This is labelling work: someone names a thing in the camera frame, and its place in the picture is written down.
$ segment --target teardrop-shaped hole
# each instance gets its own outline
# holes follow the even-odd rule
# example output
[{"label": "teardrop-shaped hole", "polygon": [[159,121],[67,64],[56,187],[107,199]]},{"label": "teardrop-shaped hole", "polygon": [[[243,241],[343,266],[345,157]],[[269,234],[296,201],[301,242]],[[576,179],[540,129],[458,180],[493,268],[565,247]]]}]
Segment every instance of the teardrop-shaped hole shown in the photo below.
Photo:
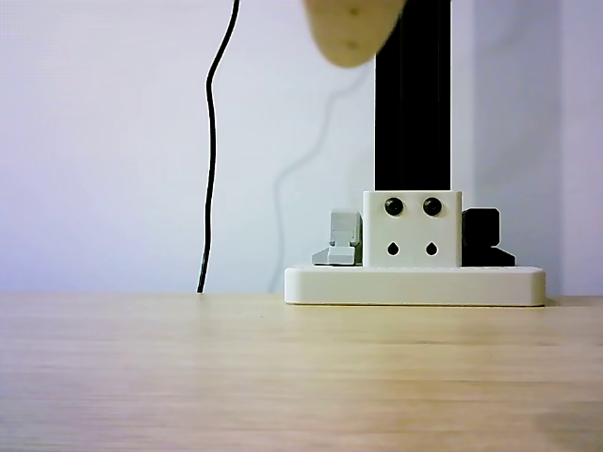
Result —
[{"label": "teardrop-shaped hole", "polygon": [[398,254],[398,251],[398,245],[396,245],[395,243],[392,243],[389,247],[387,247],[387,252],[389,252],[391,256],[395,256],[396,254]]},{"label": "teardrop-shaped hole", "polygon": [[433,242],[431,242],[425,249],[425,252],[427,252],[430,256],[434,256],[437,253],[437,247]]}]

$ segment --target white platform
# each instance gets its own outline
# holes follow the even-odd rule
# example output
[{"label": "white platform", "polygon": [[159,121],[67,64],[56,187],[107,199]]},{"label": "white platform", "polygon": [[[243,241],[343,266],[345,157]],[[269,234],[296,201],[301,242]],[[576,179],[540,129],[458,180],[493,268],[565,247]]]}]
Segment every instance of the white platform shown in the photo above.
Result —
[{"label": "white platform", "polygon": [[541,268],[300,266],[285,271],[285,302],[330,305],[544,306]]}]

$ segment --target table surface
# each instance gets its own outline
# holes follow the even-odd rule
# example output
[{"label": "table surface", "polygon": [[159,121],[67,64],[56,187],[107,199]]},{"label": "table surface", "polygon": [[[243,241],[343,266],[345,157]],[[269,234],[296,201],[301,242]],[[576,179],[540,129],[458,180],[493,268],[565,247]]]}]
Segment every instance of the table surface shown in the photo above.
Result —
[{"label": "table surface", "polygon": [[603,451],[603,299],[0,296],[0,451]]}]

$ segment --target black screw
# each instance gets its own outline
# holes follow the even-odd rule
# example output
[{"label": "black screw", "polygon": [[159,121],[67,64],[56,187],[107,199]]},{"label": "black screw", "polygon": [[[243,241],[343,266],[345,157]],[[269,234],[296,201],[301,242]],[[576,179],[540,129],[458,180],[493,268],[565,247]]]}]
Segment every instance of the black screw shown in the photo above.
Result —
[{"label": "black screw", "polygon": [[423,211],[430,217],[436,217],[442,212],[442,203],[437,198],[428,198],[423,202]]},{"label": "black screw", "polygon": [[397,217],[404,210],[404,202],[398,198],[390,198],[385,202],[385,212],[392,217]]}]

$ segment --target gray plastic latch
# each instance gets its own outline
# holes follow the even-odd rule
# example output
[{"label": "gray plastic latch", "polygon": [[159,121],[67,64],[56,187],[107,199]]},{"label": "gray plastic latch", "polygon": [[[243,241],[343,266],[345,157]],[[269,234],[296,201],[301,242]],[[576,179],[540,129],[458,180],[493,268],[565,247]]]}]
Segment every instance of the gray plastic latch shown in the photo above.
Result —
[{"label": "gray plastic latch", "polygon": [[315,266],[362,264],[362,217],[359,212],[331,211],[329,248],[312,256]]}]

